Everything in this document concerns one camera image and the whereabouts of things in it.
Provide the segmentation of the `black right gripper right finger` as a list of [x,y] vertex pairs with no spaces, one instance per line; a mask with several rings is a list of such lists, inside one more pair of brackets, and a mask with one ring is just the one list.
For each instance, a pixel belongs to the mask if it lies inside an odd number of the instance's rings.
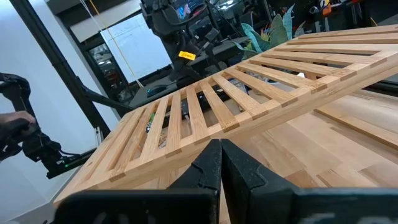
[[397,189],[301,188],[221,140],[232,223],[397,223]]

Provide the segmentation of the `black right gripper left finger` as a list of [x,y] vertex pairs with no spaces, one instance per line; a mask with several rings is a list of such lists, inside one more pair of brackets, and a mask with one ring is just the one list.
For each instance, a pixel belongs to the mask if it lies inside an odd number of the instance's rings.
[[86,190],[68,196],[54,223],[217,223],[222,145],[211,140],[164,190]]

